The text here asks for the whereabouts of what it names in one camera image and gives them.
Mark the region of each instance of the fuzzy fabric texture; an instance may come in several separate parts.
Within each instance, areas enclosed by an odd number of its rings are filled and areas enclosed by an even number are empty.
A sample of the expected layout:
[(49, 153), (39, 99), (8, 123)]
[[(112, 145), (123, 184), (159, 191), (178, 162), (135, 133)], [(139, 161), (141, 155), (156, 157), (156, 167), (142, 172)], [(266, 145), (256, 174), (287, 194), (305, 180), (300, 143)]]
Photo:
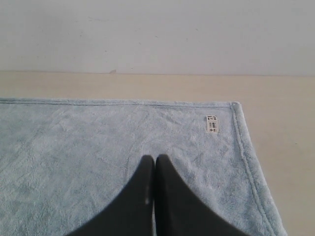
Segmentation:
[[(207, 115), (217, 116), (217, 134), (206, 132)], [(162, 153), (229, 223), (249, 235), (287, 235), (237, 102), (6, 98), (0, 235), (73, 231), (119, 194), (142, 155)]]

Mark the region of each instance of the wall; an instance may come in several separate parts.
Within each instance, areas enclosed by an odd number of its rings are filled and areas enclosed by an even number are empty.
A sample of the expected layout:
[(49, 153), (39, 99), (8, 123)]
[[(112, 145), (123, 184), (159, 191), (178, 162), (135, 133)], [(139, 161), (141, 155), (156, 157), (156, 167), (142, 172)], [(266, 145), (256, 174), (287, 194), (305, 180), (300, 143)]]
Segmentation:
[(2, 0), (0, 70), (315, 75), (313, 0)]

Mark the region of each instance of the fleece blanket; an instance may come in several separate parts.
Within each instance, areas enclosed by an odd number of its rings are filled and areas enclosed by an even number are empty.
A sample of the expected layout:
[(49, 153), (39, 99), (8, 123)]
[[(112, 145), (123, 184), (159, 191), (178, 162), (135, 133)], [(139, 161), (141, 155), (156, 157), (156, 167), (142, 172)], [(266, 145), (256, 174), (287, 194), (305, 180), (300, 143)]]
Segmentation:
[(237, 102), (0, 99), (0, 235), (62, 236), (168, 154), (212, 210), (255, 236), (286, 232)]

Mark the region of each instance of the floor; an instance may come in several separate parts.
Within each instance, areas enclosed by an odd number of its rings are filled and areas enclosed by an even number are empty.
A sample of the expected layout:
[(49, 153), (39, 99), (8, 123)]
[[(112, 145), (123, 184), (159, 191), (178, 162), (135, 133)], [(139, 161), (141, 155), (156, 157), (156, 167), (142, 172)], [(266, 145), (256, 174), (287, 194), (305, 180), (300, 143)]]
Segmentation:
[(315, 78), (0, 72), (0, 97), (239, 101), (289, 235), (315, 232)]

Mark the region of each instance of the fabric tag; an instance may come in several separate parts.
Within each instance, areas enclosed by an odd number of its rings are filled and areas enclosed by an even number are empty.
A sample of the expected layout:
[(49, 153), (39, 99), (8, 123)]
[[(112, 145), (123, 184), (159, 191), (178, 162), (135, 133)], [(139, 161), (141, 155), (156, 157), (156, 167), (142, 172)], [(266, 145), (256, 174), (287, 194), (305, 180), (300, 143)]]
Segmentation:
[(207, 133), (218, 133), (219, 124), (218, 118), (213, 115), (207, 116)]

